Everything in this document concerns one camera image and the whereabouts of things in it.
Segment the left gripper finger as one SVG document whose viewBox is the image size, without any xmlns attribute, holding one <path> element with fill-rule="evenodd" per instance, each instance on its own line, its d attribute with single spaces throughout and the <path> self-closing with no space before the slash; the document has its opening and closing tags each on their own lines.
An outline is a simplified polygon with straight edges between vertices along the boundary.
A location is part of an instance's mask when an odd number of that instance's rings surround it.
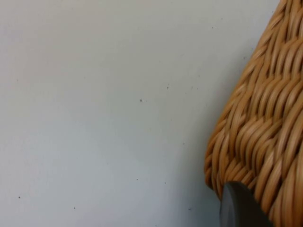
<svg viewBox="0 0 303 227">
<path fill-rule="evenodd" d="M 223 187 L 220 205 L 222 227 L 271 227 L 266 214 L 250 190 L 241 182 L 227 182 Z"/>
</svg>

